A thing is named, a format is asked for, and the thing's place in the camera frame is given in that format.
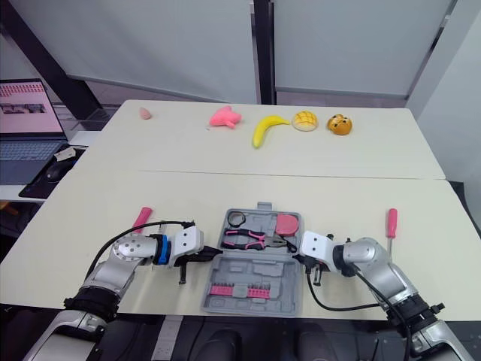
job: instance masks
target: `banana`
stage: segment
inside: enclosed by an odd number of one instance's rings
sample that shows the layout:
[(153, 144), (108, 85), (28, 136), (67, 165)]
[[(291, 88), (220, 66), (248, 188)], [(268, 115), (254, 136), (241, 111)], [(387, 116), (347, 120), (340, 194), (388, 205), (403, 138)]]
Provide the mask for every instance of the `banana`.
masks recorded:
[(269, 115), (268, 117), (262, 119), (257, 124), (256, 130), (254, 130), (253, 146), (255, 148), (259, 148), (262, 144), (262, 140), (264, 139), (265, 131), (268, 130), (269, 127), (278, 126), (279, 124), (289, 125), (290, 122), (282, 117), (279, 117), (278, 115)]

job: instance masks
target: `laptop screen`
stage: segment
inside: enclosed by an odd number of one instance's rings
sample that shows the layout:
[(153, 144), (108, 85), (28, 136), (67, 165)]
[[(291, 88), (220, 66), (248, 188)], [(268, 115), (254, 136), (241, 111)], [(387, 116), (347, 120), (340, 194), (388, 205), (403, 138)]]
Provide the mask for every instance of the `laptop screen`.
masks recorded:
[(0, 135), (62, 135), (63, 130), (40, 80), (0, 83)]

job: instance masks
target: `screwdriver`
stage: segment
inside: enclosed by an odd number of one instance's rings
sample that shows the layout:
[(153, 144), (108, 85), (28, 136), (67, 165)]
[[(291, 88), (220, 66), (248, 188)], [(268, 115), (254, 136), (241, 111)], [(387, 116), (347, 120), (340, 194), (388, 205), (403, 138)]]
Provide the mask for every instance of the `screwdriver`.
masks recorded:
[(388, 254), (392, 259), (392, 240), (396, 238), (396, 228), (398, 227), (398, 210), (391, 208), (388, 211), (387, 221), (387, 237), (388, 237)]

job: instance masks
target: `white table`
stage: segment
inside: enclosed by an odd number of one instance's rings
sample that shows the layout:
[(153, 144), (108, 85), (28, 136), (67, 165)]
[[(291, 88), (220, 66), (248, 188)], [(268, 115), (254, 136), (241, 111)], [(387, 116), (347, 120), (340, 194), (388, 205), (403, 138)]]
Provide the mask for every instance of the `white table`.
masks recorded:
[[(68, 142), (70, 145), (82, 145), (88, 147), (93, 143), (95, 138), (100, 132), (83, 131), (75, 132), (71, 140)], [(26, 184), (14, 186), (14, 185), (0, 185), (0, 200), (10, 202), (35, 202), (43, 203), (45, 199), (42, 198), (26, 198), (19, 197), (19, 193), (22, 192)]]
[[(235, 130), (210, 127), (210, 117), (222, 106), (128, 100), (77, 167), (84, 171), (445, 178), (408, 109), (232, 105), (243, 116)], [(142, 120), (139, 107), (153, 117)], [(268, 130), (264, 144), (253, 148), (253, 131), (263, 117), (278, 114), (291, 120), (306, 109), (317, 115), (318, 129), (299, 132), (292, 126), (275, 126)], [(328, 118), (338, 113), (353, 119), (347, 136), (325, 127)]]
[[(371, 236), (386, 245), (386, 210), (399, 210), (394, 261), (430, 305), (444, 302), (444, 320), (481, 320), (481, 241), (444, 180), (389, 180), (98, 171), (74, 168), (53, 191), (0, 265), (0, 301), (61, 308), (74, 296), (94, 255), (129, 228), (142, 206), (152, 220), (195, 219), (205, 244), (216, 246), (228, 208), (296, 211), (304, 229), (337, 239)], [(168, 228), (168, 233), (175, 228)], [(189, 264), (187, 284), (178, 268), (140, 267), (121, 312), (205, 314), (200, 309), (210, 264)], [(377, 309), (329, 312), (314, 304), (303, 281), (299, 317), (385, 320)], [(326, 274), (319, 297), (336, 306), (372, 302), (356, 278)]]

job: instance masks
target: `pink plush toy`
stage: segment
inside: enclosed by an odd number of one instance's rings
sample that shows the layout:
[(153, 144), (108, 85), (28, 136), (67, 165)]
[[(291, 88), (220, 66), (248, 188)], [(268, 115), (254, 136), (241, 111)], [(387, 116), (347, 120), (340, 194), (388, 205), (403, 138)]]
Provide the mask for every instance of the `pink plush toy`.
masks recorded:
[(232, 111), (232, 108), (227, 105), (224, 108), (220, 108), (210, 118), (209, 124), (212, 126), (228, 126), (229, 128), (235, 128), (235, 124), (241, 120), (241, 115)]

